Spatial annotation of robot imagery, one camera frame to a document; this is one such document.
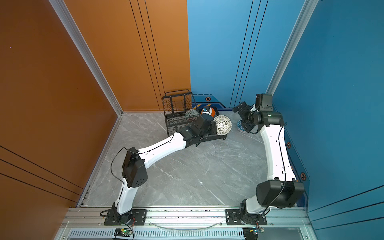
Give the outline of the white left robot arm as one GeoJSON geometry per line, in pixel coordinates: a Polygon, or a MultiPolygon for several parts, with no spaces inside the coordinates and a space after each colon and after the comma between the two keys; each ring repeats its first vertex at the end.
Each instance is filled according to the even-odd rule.
{"type": "Polygon", "coordinates": [[[147,169],[159,160],[191,145],[207,141],[217,133],[219,124],[210,115],[199,116],[190,125],[181,128],[170,137],[149,147],[127,149],[122,165],[122,183],[117,200],[109,210],[102,211],[105,226],[132,225],[134,222],[133,201],[137,191],[149,178],[147,169]]]}

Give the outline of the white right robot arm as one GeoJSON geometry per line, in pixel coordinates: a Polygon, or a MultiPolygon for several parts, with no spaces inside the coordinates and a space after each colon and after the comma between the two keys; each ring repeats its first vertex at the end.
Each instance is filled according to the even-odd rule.
{"type": "Polygon", "coordinates": [[[245,225],[264,225],[272,208],[293,207],[305,191],[291,166],[285,146],[283,115],[274,111],[273,96],[258,94],[253,106],[240,103],[233,111],[241,117],[246,133],[259,133],[267,156],[267,180],[258,184],[256,194],[240,204],[239,219],[245,225]]]}

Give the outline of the white lattice patterned bowl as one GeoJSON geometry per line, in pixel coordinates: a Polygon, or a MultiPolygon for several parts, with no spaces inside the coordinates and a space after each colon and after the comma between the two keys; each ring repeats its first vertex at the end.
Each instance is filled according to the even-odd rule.
{"type": "Polygon", "coordinates": [[[218,115],[214,118],[216,123],[216,134],[219,136],[227,135],[232,129],[232,122],[229,117],[218,115]]]}

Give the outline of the orange plastic bowl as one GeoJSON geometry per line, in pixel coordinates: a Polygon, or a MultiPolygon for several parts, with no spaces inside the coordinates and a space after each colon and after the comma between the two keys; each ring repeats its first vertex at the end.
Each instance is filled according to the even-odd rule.
{"type": "Polygon", "coordinates": [[[211,106],[205,106],[201,109],[200,115],[208,121],[214,121],[214,119],[218,116],[216,108],[211,106]]]}

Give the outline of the green patterned ceramic bowl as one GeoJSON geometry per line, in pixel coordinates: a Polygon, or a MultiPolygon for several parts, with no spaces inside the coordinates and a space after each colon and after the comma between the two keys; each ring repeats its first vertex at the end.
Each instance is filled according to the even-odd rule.
{"type": "Polygon", "coordinates": [[[190,110],[186,111],[185,118],[186,119],[192,119],[192,118],[198,117],[199,115],[200,115],[200,113],[196,109],[190,109],[190,110]]]}

